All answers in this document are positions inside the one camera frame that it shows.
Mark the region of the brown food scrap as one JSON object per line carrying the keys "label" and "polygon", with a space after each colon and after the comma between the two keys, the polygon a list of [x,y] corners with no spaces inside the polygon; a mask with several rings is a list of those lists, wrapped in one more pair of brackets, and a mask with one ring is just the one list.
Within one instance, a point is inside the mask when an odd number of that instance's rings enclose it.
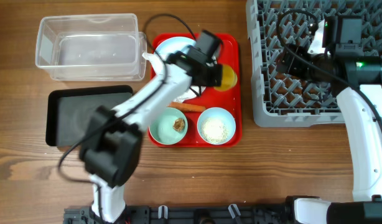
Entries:
{"label": "brown food scrap", "polygon": [[185,120],[182,118],[177,118],[174,121],[173,129],[179,133],[181,133],[185,128]]}

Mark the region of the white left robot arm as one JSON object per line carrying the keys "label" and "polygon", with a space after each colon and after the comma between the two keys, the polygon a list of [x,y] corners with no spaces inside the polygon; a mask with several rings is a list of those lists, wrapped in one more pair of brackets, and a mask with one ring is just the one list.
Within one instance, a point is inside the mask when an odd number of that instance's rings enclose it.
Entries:
{"label": "white left robot arm", "polygon": [[148,126],[191,86],[220,85],[222,65],[215,60],[221,50],[220,45],[193,44],[171,53],[145,53],[155,77],[125,102],[95,111],[79,152],[94,187],[95,222],[120,222],[126,208],[124,185],[138,165]]}

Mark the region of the blue bowl with rice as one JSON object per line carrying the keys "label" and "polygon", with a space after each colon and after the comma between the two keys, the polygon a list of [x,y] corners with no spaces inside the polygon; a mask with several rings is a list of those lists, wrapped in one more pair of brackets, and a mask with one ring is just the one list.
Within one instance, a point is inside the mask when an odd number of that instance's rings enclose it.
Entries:
{"label": "blue bowl with rice", "polygon": [[220,146],[229,143],[235,136],[236,122],[229,111],[213,107],[198,117],[197,131],[205,142]]}

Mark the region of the yellow plastic cup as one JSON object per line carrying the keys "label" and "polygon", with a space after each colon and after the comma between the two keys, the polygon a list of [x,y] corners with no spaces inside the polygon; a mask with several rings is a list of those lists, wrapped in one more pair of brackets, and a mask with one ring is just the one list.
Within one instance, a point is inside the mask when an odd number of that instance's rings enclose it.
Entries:
{"label": "yellow plastic cup", "polygon": [[215,86],[216,91],[227,91],[235,87],[238,82],[238,76],[229,65],[222,65],[221,85]]}

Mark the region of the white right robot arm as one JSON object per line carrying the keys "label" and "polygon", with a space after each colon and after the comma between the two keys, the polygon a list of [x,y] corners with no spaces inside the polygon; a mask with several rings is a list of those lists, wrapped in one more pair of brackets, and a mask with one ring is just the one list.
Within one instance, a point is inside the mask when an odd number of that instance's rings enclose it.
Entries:
{"label": "white right robot arm", "polygon": [[302,80],[327,82],[345,120],[353,163],[353,201],[290,198],[292,223],[382,223],[382,59],[365,56],[357,44],[311,56],[283,44],[277,70]]}

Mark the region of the green bowl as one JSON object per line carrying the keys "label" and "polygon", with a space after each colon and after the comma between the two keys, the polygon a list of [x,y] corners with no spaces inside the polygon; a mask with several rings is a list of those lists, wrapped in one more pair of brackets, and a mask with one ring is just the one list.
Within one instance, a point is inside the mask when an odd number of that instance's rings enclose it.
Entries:
{"label": "green bowl", "polygon": [[[177,120],[184,122],[183,128],[177,131],[174,126]],[[151,138],[163,145],[177,144],[187,134],[188,122],[186,116],[178,109],[166,108],[164,112],[150,125]]]}

